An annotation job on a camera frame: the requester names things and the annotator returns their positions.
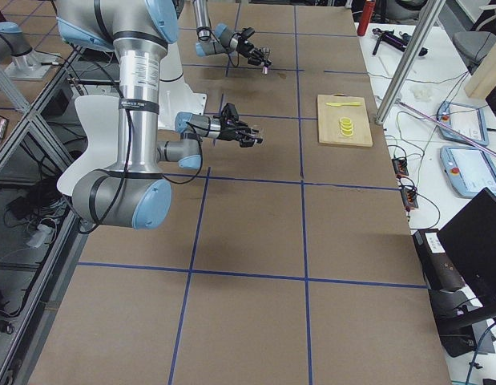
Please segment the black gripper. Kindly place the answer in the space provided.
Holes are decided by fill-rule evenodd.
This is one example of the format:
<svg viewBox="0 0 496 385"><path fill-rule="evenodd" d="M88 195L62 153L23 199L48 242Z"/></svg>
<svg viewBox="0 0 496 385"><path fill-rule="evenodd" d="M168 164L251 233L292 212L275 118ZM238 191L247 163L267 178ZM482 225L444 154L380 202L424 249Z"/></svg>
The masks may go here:
<svg viewBox="0 0 496 385"><path fill-rule="evenodd" d="M250 65L262 67L270 67L272 65L270 59L265 57L257 57L269 56L270 49L268 47L255 47L248 40L239 38L236 45L236 51L238 54L248 59L248 64Z"/></svg>
<svg viewBox="0 0 496 385"><path fill-rule="evenodd" d="M242 136L240 132L252 134L251 126L240 120L219 119L220 134L217 136L219 140L238 141L241 148L250 148L255 144L262 144L263 139L258 136Z"/></svg>

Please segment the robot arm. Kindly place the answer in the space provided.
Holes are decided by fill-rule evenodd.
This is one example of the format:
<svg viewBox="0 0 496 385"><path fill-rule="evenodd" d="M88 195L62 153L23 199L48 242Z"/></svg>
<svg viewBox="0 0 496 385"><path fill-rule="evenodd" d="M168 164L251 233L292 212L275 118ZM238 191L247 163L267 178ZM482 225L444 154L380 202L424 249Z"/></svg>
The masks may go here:
<svg viewBox="0 0 496 385"><path fill-rule="evenodd" d="M60 176L58 190L93 225L158 227L170 209L172 180L159 163L199 172L205 138L249 148L259 132L227 103L213 117L183 77L177 46L179 1L60 1L65 43L111 52L119 62L114 96L75 100L87 137L84 153Z"/></svg>
<svg viewBox="0 0 496 385"><path fill-rule="evenodd" d="M252 27L241 31L230 29L226 24L219 23L215 29L209 18L208 2L192 1L196 23L196 54L200 57L237 53L248 60L249 65L261 66L264 74L268 73L272 62L269 58L270 49L256 47L250 38L256 33Z"/></svg>

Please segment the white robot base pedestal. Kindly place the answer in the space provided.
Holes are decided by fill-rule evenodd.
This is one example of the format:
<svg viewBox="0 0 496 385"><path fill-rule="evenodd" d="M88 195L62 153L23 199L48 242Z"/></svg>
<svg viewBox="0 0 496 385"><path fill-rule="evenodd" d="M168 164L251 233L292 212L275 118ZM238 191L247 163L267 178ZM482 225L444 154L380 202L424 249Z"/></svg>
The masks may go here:
<svg viewBox="0 0 496 385"><path fill-rule="evenodd" d="M168 46L167 55L159 70L159 130L175 130L175 117L179 112L203 115L207 95L195 93L187 84L179 54L178 43Z"/></svg>

